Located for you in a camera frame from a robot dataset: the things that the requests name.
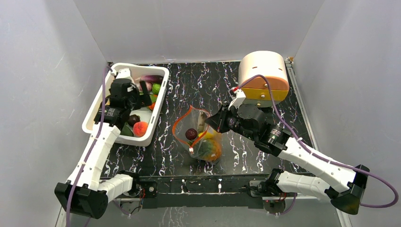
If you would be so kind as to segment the yellow banana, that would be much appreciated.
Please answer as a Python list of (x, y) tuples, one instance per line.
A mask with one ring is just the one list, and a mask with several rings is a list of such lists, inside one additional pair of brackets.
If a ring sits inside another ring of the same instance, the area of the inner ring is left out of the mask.
[(198, 134), (198, 138), (201, 140), (219, 140), (221, 134), (216, 131), (206, 131)]

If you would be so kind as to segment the clear zip bag orange zipper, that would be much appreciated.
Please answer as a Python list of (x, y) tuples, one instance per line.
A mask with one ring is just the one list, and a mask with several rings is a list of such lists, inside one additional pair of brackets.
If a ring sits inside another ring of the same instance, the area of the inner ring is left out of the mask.
[(189, 110), (173, 124), (172, 133), (192, 158), (216, 164), (222, 156), (222, 138), (206, 119), (211, 114), (189, 106)]

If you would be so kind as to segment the toy pineapple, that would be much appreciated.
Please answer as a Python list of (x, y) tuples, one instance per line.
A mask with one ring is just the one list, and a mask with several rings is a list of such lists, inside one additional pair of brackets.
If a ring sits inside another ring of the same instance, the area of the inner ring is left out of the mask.
[(189, 149), (189, 153), (193, 158), (214, 163), (222, 155), (222, 146), (215, 139), (202, 139)]

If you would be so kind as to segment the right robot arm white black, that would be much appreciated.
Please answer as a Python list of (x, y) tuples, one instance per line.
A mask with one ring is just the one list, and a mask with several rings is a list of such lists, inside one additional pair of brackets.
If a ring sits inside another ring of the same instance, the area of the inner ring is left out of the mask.
[(216, 132), (233, 131), (253, 141), (260, 151), (290, 161), (313, 176), (295, 175), (276, 169), (266, 181), (267, 192), (278, 196), (295, 192), (329, 201), (335, 208), (350, 215), (358, 214), (369, 168), (339, 163), (296, 140), (292, 133), (274, 125), (266, 114), (251, 104), (239, 108), (223, 105), (206, 119)]

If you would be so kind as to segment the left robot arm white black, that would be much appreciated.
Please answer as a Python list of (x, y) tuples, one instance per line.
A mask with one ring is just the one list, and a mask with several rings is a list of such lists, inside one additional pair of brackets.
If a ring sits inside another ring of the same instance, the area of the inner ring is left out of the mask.
[(132, 79), (114, 79), (106, 95), (102, 85), (102, 101), (94, 117), (93, 131), (76, 168), (64, 183), (57, 183), (54, 193), (67, 215), (71, 213), (99, 219), (108, 203), (126, 193), (139, 195), (138, 174), (121, 171), (113, 178), (100, 181), (110, 150), (121, 134), (131, 111), (150, 104), (149, 96), (140, 94)]

